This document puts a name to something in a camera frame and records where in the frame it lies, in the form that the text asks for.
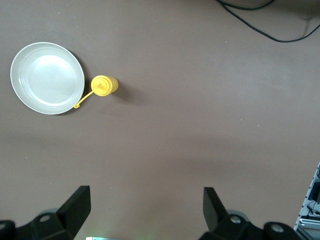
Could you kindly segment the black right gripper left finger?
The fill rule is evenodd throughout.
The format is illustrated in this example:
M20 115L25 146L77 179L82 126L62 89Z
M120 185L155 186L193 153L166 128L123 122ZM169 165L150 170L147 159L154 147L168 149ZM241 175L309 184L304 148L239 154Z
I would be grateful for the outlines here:
M91 212L91 191L80 186L57 210L47 210L25 225L0 221L2 240L73 240Z

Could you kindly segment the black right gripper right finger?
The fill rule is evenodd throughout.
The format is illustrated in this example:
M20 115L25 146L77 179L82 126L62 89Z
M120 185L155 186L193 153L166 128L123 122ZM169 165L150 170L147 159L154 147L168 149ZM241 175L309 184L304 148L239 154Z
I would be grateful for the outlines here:
M299 240L299 235L281 222L258 228L239 214L228 213L213 187L203 189L203 215L208 227L201 240Z

